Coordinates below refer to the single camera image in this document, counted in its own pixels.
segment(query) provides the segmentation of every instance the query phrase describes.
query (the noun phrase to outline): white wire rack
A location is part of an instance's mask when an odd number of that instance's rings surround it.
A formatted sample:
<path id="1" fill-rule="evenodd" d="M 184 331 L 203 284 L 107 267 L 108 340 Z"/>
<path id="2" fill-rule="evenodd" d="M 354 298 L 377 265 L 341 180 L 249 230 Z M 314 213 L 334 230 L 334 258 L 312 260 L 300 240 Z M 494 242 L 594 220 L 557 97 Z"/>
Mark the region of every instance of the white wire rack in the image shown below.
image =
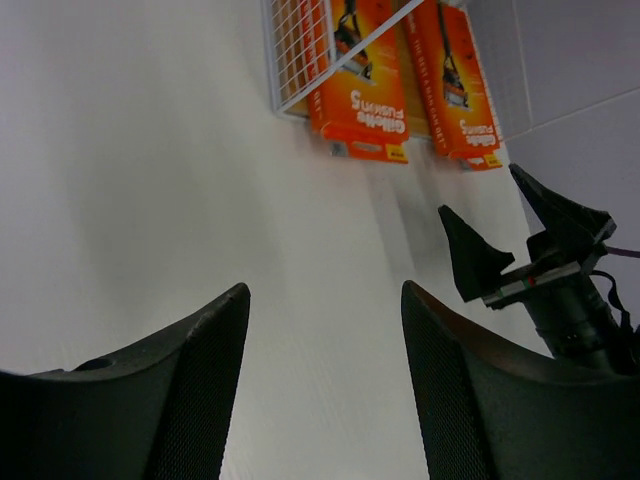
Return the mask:
<path id="1" fill-rule="evenodd" d="M 331 0 L 262 0 L 273 109 L 287 116 L 292 106 L 422 1 L 400 0 L 401 8 L 337 59 Z"/>

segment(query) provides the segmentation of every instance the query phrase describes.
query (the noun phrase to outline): gillette fusion razor box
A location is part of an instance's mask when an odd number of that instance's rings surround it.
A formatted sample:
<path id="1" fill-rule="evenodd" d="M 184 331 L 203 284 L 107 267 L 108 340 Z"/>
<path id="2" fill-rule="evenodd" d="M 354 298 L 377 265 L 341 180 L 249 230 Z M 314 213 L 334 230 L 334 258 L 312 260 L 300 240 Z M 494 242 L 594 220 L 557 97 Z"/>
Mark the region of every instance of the gillette fusion razor box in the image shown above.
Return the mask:
<path id="1" fill-rule="evenodd" d="M 502 166 L 465 12 L 425 0 L 404 18 L 404 29 L 436 153 L 471 170 Z"/>
<path id="2" fill-rule="evenodd" d="M 309 80 L 327 69 L 330 43 L 340 59 L 392 15 L 391 0 L 331 0 L 333 31 L 326 32 L 323 0 L 299 1 Z M 307 102 L 311 127 L 333 155 L 407 163 L 402 144 L 409 131 L 393 29 L 358 51 Z"/>

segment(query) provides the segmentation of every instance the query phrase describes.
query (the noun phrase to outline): razor image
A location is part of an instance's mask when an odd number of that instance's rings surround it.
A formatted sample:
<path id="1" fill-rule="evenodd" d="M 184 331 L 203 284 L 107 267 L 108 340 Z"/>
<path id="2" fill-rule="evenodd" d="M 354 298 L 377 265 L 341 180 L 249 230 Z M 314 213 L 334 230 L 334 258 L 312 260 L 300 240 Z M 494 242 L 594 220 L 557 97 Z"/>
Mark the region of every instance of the razor image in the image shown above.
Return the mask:
<path id="1" fill-rule="evenodd" d="M 449 44 L 449 36 L 447 35 L 447 27 L 444 23 L 444 11 L 442 1 L 438 0 L 438 23 L 440 24 L 440 33 L 442 34 L 442 44 L 444 46 L 444 63 L 442 74 L 444 99 L 450 106 L 469 108 L 469 94 L 464 91 L 464 86 L 460 81 L 460 73 L 456 68 L 451 53 L 451 45 Z"/>
<path id="2" fill-rule="evenodd" d="M 352 27 L 347 26 L 349 19 L 351 19 Z M 338 27 L 334 32 L 334 38 L 336 41 L 336 53 L 338 59 L 362 40 L 362 34 L 358 27 L 358 17 L 356 16 L 356 0 L 345 0 L 344 14 L 338 21 Z M 373 63 L 369 61 L 369 56 L 365 49 L 356 53 L 351 60 L 344 64 L 342 68 L 367 81 L 371 81 Z"/>

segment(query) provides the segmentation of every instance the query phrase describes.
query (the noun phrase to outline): gray wall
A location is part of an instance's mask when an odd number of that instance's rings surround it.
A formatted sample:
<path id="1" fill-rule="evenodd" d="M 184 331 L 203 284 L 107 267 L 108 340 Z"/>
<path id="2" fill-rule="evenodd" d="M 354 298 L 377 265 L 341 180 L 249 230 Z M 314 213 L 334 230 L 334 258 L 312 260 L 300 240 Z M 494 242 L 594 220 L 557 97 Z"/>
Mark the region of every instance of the gray wall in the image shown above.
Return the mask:
<path id="1" fill-rule="evenodd" d="M 640 2 L 471 0 L 468 10 L 511 161 L 608 210 L 609 243 L 640 250 Z M 640 262 L 601 266 L 638 323 Z"/>

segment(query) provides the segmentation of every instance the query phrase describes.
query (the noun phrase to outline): black cable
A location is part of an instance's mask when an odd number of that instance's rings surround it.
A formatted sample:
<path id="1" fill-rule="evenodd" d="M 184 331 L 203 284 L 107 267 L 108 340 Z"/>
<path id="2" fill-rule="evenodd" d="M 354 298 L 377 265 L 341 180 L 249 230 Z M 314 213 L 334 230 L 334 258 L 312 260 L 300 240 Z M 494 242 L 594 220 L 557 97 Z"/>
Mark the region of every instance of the black cable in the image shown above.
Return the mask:
<path id="1" fill-rule="evenodd" d="M 607 300 L 609 304 L 620 311 L 620 329 L 624 335 L 629 335 L 633 337 L 634 335 L 640 335 L 640 326 L 633 331 L 633 327 L 631 326 L 631 314 L 629 311 L 624 308 L 622 305 L 622 301 L 620 300 L 620 296 L 618 295 L 618 284 L 616 283 L 616 279 L 607 272 L 603 272 L 601 270 L 594 270 L 591 272 L 591 275 L 596 277 L 604 277 L 611 282 L 611 289 L 609 290 L 609 294 L 607 295 Z"/>
<path id="2" fill-rule="evenodd" d="M 609 255 L 617 255 L 619 257 L 640 258 L 640 252 L 636 250 L 627 250 L 625 248 L 606 247 Z"/>

